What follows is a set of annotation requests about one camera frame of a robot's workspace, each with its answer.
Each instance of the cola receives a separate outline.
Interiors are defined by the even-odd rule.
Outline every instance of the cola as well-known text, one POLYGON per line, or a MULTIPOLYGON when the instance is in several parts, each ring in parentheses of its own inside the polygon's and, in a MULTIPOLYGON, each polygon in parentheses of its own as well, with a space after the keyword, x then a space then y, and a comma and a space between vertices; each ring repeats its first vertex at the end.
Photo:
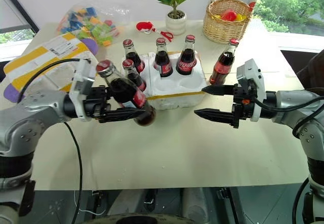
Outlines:
POLYGON ((193 67, 197 64, 193 47, 194 42, 194 35, 186 36, 184 49, 177 62, 176 70, 179 74, 183 74, 184 76, 191 74, 193 67))
POLYGON ((131 59, 134 62, 138 73, 142 72, 145 68, 145 63, 140 59, 140 56, 138 56, 133 41, 131 39, 124 40, 123 46, 125 49, 126 59, 131 59))
POLYGON ((223 85, 225 78, 230 73, 234 59, 235 50, 239 44, 237 39, 231 39, 225 51, 219 56, 209 82, 212 85, 223 85))
POLYGON ((161 77, 168 77, 173 73, 170 58, 166 48, 166 40, 164 38, 156 39, 156 55, 154 68, 159 71, 161 77))
POLYGON ((155 109, 152 107, 143 92, 136 85, 124 78, 110 60, 103 60, 97 65, 97 73, 107 82, 111 94, 121 107, 144 109, 146 112, 134 118, 141 126, 148 126, 155 120, 155 109))
POLYGON ((124 60, 123 68, 125 70, 126 77, 131 80, 141 91, 144 91, 146 89, 146 82, 135 70, 133 61, 131 59, 124 60))

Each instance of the beige tabletop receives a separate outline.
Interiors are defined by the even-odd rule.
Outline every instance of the beige tabletop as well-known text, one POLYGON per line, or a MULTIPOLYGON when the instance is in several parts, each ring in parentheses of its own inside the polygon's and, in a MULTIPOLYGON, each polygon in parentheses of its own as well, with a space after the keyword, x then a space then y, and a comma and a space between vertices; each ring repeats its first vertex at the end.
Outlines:
MULTIPOLYGON (((153 22, 163 30, 164 23, 153 22)), ((187 32, 196 36, 206 78, 225 48, 205 38, 202 21, 189 21, 187 32)), ((47 24, 26 51, 54 37, 57 24, 47 24)), ((125 29, 118 42, 102 48, 98 60, 109 58, 120 68, 124 49, 121 41, 131 38, 138 53, 155 50, 158 34, 146 35, 125 29)), ((181 50, 185 35, 167 45, 181 50)), ((258 20, 247 28, 237 49, 226 84, 234 84, 236 68, 254 58, 263 71, 267 90, 303 89, 291 67, 258 20)), ((7 86, 0 84, 0 92, 7 86)), ((104 84, 96 78, 95 85, 104 84)), ((113 108, 117 104, 111 100, 113 108)), ((0 108, 13 104, 0 98, 0 108)), ((199 118, 193 110, 218 108, 230 111, 232 97, 206 95, 190 108, 158 111, 156 121, 140 127, 134 121, 99 124, 74 119, 70 125, 77 137, 84 167, 84 189, 140 189, 195 186, 243 186, 302 182, 308 174, 300 142, 287 126, 260 119, 241 121, 239 129, 199 118)), ((78 161, 71 136, 62 124, 48 129, 40 139, 33 160, 37 190, 78 189, 78 161)))

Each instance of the styrofoam holder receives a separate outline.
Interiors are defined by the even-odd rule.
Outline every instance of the styrofoam holder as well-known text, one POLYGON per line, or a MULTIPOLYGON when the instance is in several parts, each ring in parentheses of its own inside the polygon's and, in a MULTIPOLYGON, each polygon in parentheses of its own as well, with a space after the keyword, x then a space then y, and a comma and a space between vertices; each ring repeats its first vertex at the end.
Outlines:
POLYGON ((145 63, 140 76, 146 81, 144 91, 149 103, 157 110, 191 107, 200 104, 204 98, 201 89, 207 86, 205 74, 198 53, 195 52, 197 64, 190 75, 184 76, 176 70, 181 53, 169 53, 173 73, 161 78, 159 71, 153 67, 155 53, 140 55, 145 63))

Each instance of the black cable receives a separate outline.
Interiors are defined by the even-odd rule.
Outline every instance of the black cable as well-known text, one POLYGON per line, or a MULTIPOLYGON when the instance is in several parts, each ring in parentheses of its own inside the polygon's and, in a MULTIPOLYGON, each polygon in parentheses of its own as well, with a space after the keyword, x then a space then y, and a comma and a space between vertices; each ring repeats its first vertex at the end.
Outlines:
MULTIPOLYGON (((44 71, 46 71, 47 69, 55 66, 55 65, 58 65, 58 64, 61 64, 61 63, 65 63, 65 62, 78 62, 80 61, 79 58, 67 58, 67 59, 62 59, 62 60, 59 60, 59 61, 56 61, 54 63, 51 63, 47 66, 45 66, 44 68, 40 69, 38 72, 36 72, 28 81, 27 83, 24 85, 24 87, 22 88, 22 90, 20 91, 19 93, 19 96, 18 96, 18 100, 17 100, 17 104, 19 102, 21 102, 21 99, 27 89, 27 87, 33 82, 33 80, 35 80, 41 73, 43 73, 44 71)), ((76 151, 77 151, 77 157, 78 157, 78 160, 79 160, 79 168, 80 168, 80 173, 79 173, 79 195, 78 195, 78 198, 77 198, 77 204, 76 204, 76 208, 75 208, 75 212, 74 212, 74 216, 73 216, 73 220, 72 220, 72 224, 75 223, 75 220, 76 220, 76 217, 77 217, 77 214, 78 214, 78 211, 79 211, 79 208, 80 208, 80 202, 81 202, 81 192, 82 192, 82 178, 83 178, 83 170, 82 170, 82 160, 81 160, 81 153, 80 153, 80 148, 79 148, 79 145, 77 143, 77 140, 75 138, 75 135, 72 131, 72 129, 70 128, 70 126, 64 122, 65 126, 67 127, 67 129, 69 130, 72 138, 73 138, 73 141, 74 141, 74 144, 75 144, 75 147, 76 147, 76 151)))
POLYGON ((268 111, 274 111, 276 113, 287 113, 289 111, 294 111, 294 110, 297 110, 297 109, 301 109, 303 107, 306 107, 308 105, 311 105, 314 102, 317 102, 317 101, 320 101, 320 100, 324 100, 324 96, 319 96, 317 98, 314 98, 314 99, 312 99, 312 100, 310 100, 308 102, 305 102, 305 103, 302 103, 302 104, 299 104, 299 105, 288 106, 288 107, 283 107, 283 108, 268 106, 268 105, 262 103, 261 101, 259 101, 256 97, 254 97, 252 100, 253 100, 253 102, 256 105, 258 105, 261 108, 266 109, 268 111))
POLYGON ((70 131, 70 134, 73 138, 73 141, 75 143, 75 147, 76 147, 76 150, 77 150, 77 157, 79 159, 79 167, 80 167, 80 175, 79 175, 79 194, 78 194, 78 197, 77 197, 77 203, 76 203, 76 208, 75 208, 75 211, 74 211, 74 216, 73 216, 73 220, 72 220, 72 224, 75 223, 75 220, 76 220, 76 217, 77 217, 77 213, 79 212, 79 208, 80 208, 80 202, 81 202, 81 192, 82 192, 82 177, 83 177, 83 170, 82 170, 82 160, 81 160, 81 153, 80 153, 80 148, 79 148, 79 145, 77 144, 77 140, 73 134, 73 131, 71 129, 71 127, 66 123, 64 122, 65 126, 68 128, 68 130, 70 131))
POLYGON ((56 61, 54 63, 51 63, 47 66, 45 66, 44 68, 40 69, 39 71, 37 71, 28 81, 27 83, 24 85, 24 87, 21 89, 19 95, 18 95, 18 100, 17 103, 21 102, 21 99, 27 89, 27 87, 31 84, 31 82, 33 82, 33 80, 35 80, 41 73, 43 73, 44 71, 48 70, 49 68, 58 65, 60 63, 65 63, 65 62, 76 62, 76 61, 80 61, 79 58, 67 58, 67 59, 62 59, 59 61, 56 61))
POLYGON ((299 139, 298 130, 300 127, 302 127, 305 123, 315 118, 317 115, 319 115, 324 110, 324 104, 320 106, 315 112, 313 112, 311 115, 305 117, 302 121, 300 121, 298 124, 295 125, 293 129, 293 136, 295 136, 297 139, 299 139))
POLYGON ((308 180, 308 178, 306 178, 305 181, 302 183, 302 185, 299 187, 298 192, 296 193, 296 197, 295 197, 294 204, 293 204, 293 211, 292 211, 293 224, 297 224, 296 223, 297 205, 298 205, 300 196, 302 195, 308 182, 309 182, 309 180, 308 180))

